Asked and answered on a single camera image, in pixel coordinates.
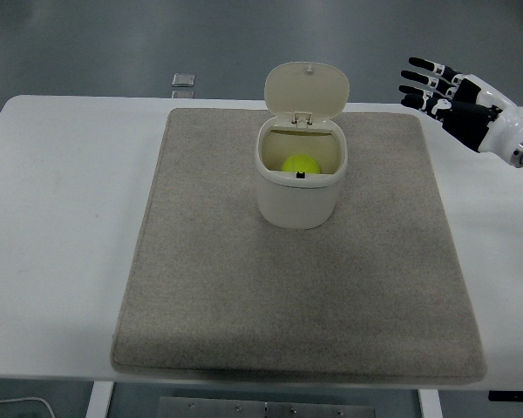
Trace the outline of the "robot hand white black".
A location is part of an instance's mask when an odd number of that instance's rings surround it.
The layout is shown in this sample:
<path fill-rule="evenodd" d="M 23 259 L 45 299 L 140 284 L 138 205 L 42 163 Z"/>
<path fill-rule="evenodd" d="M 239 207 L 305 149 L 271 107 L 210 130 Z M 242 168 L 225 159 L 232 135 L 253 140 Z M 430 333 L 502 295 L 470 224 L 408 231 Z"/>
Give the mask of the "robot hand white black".
<path fill-rule="evenodd" d="M 424 73 L 404 70 L 401 105 L 438 121 L 444 131 L 476 152 L 490 152 L 515 168 L 523 167 L 523 116 L 500 91 L 472 74 L 433 61 L 410 57 Z"/>

